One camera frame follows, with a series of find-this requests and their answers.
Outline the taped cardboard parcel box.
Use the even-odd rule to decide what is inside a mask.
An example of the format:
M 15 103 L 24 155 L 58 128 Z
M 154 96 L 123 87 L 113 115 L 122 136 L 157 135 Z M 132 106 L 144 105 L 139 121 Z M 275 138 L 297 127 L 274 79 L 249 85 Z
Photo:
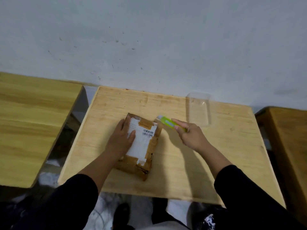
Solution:
M 127 154 L 118 161 L 116 169 L 146 181 L 162 126 L 157 121 L 150 121 L 131 113 L 128 113 L 127 117 L 130 117 L 128 136 L 135 131 L 135 139 Z

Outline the clear plastic container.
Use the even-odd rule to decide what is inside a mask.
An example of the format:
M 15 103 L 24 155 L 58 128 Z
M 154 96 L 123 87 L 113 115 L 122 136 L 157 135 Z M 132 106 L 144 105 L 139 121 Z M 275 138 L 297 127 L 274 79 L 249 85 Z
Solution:
M 199 127 L 211 125 L 211 99 L 206 92 L 193 91 L 186 96 L 186 118 L 189 123 Z

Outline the person's black shoe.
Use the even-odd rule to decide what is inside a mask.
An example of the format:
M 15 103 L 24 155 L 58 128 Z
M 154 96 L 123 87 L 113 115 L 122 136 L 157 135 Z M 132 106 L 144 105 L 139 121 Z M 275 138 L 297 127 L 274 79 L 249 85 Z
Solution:
M 112 230 L 126 230 L 130 226 L 128 225 L 130 219 L 130 207 L 128 203 L 120 204 L 113 216 Z
M 168 213 L 166 212 L 168 199 L 154 197 L 152 201 L 153 201 L 153 212 L 151 215 L 152 224 L 159 224 L 168 221 Z

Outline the person's left hand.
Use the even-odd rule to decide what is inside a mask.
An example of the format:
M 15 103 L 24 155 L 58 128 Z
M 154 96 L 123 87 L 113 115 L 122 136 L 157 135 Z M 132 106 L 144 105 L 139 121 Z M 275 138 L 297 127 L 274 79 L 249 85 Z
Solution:
M 105 146 L 104 152 L 111 156 L 115 161 L 118 161 L 127 154 L 128 150 L 131 148 L 128 144 L 130 122 L 130 116 L 127 116 L 126 119 L 120 120 Z

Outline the person's right forearm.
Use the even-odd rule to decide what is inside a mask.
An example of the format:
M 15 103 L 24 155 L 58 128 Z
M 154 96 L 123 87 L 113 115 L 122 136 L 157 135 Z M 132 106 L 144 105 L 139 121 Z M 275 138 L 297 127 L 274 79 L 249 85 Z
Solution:
M 229 213 L 241 217 L 243 229 L 307 230 L 210 143 L 201 144 L 197 152 L 209 166 L 214 188 Z

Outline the wooden side table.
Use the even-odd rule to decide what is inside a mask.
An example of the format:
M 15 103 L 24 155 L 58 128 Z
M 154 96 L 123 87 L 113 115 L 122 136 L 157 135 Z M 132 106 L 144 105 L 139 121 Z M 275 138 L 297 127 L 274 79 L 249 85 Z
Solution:
M 72 114 L 83 85 L 0 72 L 0 185 L 31 188 Z
M 255 114 L 286 209 L 307 227 L 307 110 L 264 107 Z

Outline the white plastic bag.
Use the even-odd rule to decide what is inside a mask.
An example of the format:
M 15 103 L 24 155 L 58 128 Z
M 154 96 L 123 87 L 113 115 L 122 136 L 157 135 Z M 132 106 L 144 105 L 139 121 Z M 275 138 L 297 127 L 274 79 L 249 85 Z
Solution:
M 63 165 L 57 159 L 49 159 L 43 165 L 38 176 L 38 184 L 56 188 Z

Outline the person's right hand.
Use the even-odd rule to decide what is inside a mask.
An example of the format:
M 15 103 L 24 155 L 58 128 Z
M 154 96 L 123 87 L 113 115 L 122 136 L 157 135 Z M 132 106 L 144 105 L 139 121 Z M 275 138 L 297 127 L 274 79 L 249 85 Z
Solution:
M 181 127 L 187 129 L 185 141 L 182 141 L 187 147 L 198 152 L 203 153 L 208 151 L 212 145 L 209 143 L 201 128 L 194 123 L 188 123 L 177 119 L 171 119 Z

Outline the green utility knife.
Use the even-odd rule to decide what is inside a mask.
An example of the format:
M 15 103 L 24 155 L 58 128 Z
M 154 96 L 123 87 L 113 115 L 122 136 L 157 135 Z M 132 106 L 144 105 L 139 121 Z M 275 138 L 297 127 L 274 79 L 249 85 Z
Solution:
M 175 129 L 175 126 L 178 126 L 180 128 L 182 128 L 185 132 L 187 132 L 187 129 L 181 127 L 180 125 L 178 125 L 177 123 L 173 122 L 171 119 L 163 116 L 163 115 L 159 115 L 156 117 L 157 120 L 159 120 L 162 124 L 172 128 L 172 129 Z

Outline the person's left forearm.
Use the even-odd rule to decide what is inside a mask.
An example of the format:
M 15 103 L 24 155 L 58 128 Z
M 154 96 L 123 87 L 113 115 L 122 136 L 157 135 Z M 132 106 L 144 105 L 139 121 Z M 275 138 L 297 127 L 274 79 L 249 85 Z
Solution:
M 123 150 L 105 150 L 22 217 L 12 230 L 83 230 L 107 176 L 125 154 Z

